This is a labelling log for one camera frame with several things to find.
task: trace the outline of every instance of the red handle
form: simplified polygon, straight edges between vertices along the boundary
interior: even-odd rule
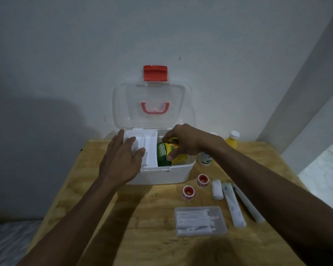
[[[161,114],[165,114],[168,111],[168,109],[169,109],[169,102],[165,103],[165,108],[164,108],[163,111],[148,111],[146,109],[146,103],[145,102],[141,102],[141,106],[142,106],[143,112],[145,112],[146,114],[157,114],[157,115],[161,115]]]

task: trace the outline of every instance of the floor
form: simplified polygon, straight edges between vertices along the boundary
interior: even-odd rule
[[[312,194],[333,208],[333,145],[298,176]]]
[[[0,224],[0,266],[14,266],[25,255],[41,220]]]

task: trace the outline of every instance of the red tape spool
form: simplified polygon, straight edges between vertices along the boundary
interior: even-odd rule
[[[195,189],[192,186],[185,186],[182,189],[182,197],[185,201],[191,201],[195,196]]]
[[[198,177],[197,177],[197,180],[196,180],[196,183],[201,187],[206,187],[208,186],[209,184],[209,178],[207,175],[205,174],[200,174]]]

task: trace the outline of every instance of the hand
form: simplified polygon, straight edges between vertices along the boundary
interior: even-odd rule
[[[99,169],[99,178],[117,189],[136,177],[146,152],[142,147],[133,155],[131,148],[136,138],[131,137],[123,143],[124,133],[121,129],[112,138]]]
[[[180,154],[195,156],[200,152],[204,152],[213,143],[224,143],[224,140],[220,136],[204,132],[188,124],[175,125],[173,129],[164,135],[162,141],[167,142],[173,137],[178,139],[179,146],[169,153],[167,156],[168,161],[175,159]]]

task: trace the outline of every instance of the wood grain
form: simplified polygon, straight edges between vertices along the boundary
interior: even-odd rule
[[[107,140],[89,140],[57,194],[29,250],[76,205],[97,178]],[[275,152],[262,142],[240,142],[239,151],[304,187]],[[195,164],[186,183],[125,185],[112,199],[79,265],[303,265],[268,223],[256,223],[240,204],[246,228],[234,228],[226,201],[212,199],[211,185],[200,188],[196,177],[232,182],[213,162]],[[181,196],[185,185],[195,188],[192,201]],[[174,208],[220,206],[228,228],[222,237],[176,237]]]

